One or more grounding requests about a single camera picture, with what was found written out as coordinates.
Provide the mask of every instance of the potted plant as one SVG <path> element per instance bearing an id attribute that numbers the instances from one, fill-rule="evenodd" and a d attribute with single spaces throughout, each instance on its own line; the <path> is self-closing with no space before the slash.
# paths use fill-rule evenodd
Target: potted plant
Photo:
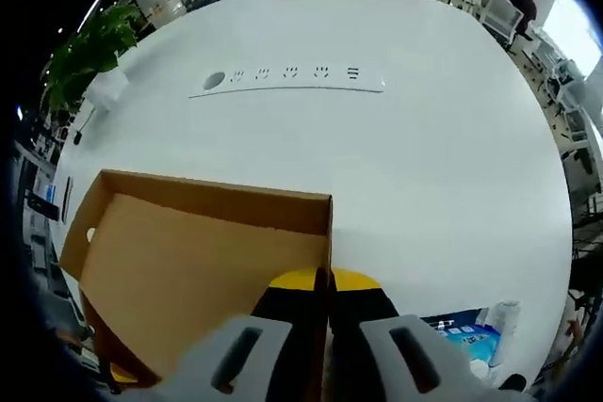
<path id="1" fill-rule="evenodd" d="M 94 13 L 79 33 L 71 35 L 55 51 L 48 65 L 42 103 L 53 113 L 74 113 L 97 74 L 104 79 L 99 83 L 127 84 L 125 74 L 118 68 L 118 56 L 137 45 L 130 21 L 138 16 L 136 7 L 122 5 Z M 96 104 L 93 97 L 89 100 Z"/>

